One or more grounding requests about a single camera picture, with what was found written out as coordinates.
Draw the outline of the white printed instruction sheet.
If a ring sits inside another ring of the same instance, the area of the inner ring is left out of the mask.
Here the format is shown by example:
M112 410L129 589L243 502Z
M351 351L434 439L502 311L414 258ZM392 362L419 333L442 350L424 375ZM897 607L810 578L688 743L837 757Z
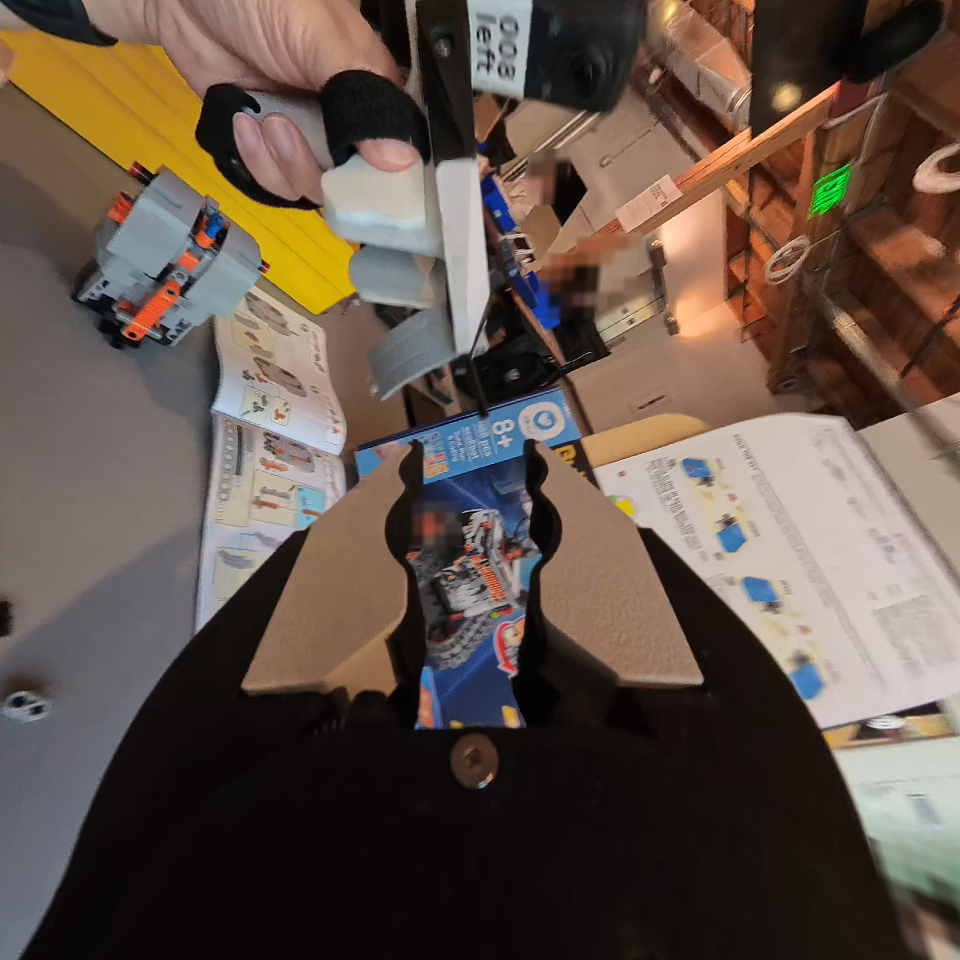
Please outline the white printed instruction sheet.
M822 729L959 690L958 577L845 419L772 414L594 468Z

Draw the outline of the wooden beam with label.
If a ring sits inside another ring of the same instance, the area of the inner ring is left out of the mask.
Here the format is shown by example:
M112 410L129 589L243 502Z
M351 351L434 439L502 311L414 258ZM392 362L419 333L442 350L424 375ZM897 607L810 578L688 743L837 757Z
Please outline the wooden beam with label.
M642 220L637 219L637 202L642 196L635 196L595 236L651 234L769 156L823 126L831 117L841 85L841 81L835 82L756 137L748 130L739 133L682 174L674 182L673 192L667 193L668 198L655 200L652 212Z

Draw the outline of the black wristwatch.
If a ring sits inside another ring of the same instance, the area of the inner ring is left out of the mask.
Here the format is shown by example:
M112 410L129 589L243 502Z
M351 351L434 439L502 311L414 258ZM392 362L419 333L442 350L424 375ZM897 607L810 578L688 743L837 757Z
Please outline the black wristwatch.
M2 1L1 7L4 14L52 37L99 47L118 43L91 21L83 1Z

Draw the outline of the grey orange robot model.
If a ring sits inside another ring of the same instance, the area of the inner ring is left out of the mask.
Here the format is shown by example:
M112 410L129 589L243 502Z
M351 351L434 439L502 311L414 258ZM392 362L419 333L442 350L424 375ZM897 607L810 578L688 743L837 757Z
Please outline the grey orange robot model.
M269 265L257 240L215 199L169 169L152 173L134 163L128 174L141 190L116 194L70 295L97 314L115 350L150 341L174 346L231 313Z

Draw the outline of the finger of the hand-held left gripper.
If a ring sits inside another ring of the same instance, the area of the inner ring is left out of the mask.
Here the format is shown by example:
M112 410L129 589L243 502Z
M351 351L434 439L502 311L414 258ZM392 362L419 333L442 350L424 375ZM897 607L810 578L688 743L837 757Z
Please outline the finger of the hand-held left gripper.
M415 161L387 172L353 156L322 175L323 218L361 253L429 258L443 267L455 354L479 334L490 297L480 177L474 158Z
M445 304L445 264L439 258L361 247L351 258L351 283L367 304L426 309Z

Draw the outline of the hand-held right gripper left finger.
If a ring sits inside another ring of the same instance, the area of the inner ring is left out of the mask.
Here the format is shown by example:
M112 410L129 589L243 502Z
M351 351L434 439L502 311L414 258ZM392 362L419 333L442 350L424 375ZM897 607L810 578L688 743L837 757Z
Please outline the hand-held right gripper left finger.
M303 545L242 680L246 695L391 694L399 667L389 640L407 608L407 575L391 552L390 511L407 492L402 468L422 454L398 444L389 457L306 531Z

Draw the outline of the grey desk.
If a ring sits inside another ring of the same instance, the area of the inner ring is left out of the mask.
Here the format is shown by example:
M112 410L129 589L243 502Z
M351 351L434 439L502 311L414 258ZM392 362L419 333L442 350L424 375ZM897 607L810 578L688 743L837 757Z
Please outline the grey desk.
M210 330L119 351L69 286L125 172L2 87L1 949L49 906L127 726L194 632Z

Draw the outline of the yellow storage bin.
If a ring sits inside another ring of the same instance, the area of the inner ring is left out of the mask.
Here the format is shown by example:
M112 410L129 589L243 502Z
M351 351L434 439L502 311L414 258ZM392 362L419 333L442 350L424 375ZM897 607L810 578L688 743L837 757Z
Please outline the yellow storage bin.
M167 167L259 244L267 279L313 314L354 294L352 245L316 212L258 204L227 183L200 148L201 98L158 47L90 47L4 30L12 83L119 166Z

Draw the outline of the blue robot kit box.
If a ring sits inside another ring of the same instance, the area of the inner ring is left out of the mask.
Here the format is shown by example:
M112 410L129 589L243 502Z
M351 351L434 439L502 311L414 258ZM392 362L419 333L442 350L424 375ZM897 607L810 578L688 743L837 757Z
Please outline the blue robot kit box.
M533 571L524 446L541 442L593 479L559 389L459 414L358 448L364 478L398 447L422 446L405 561L424 627L415 726L520 728L513 691Z

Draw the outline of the green exit sign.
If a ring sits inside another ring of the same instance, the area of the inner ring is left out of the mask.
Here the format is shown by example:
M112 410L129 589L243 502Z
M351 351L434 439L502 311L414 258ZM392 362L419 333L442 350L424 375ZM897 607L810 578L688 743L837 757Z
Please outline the green exit sign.
M824 216L844 203L855 166L855 160L848 161L813 183L805 221L810 222Z

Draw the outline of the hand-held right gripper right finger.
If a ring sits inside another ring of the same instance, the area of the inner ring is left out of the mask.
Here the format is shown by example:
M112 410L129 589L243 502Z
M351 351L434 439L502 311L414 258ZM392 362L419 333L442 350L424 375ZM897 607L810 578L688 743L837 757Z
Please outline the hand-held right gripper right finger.
M524 448L533 625L523 676L556 690L696 689L704 677L640 528L541 441Z

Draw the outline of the person's left hand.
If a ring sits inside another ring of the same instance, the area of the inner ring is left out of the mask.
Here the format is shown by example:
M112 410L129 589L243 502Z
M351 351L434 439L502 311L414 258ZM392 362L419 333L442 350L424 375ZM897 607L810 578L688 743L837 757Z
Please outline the person's left hand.
M91 23L120 42L161 47L198 95L233 84L290 96L321 90L331 77L365 70L403 87L405 76L353 2L90 1ZM319 162L297 125L269 113L232 118L249 174L271 194L321 205Z

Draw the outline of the curved grey panel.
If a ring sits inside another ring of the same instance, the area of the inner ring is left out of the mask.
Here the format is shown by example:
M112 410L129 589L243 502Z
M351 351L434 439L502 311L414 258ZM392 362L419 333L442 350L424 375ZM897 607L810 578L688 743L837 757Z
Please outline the curved grey panel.
M367 352L370 391L385 402L411 382L449 365L458 354L446 310L418 310Z

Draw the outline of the building instruction booklet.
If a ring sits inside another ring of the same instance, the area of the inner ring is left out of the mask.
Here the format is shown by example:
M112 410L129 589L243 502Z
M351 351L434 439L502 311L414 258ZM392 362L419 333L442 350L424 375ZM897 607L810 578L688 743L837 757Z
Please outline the building instruction booklet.
M258 289L213 319L220 382L198 561L195 632L347 490L348 438L326 332Z

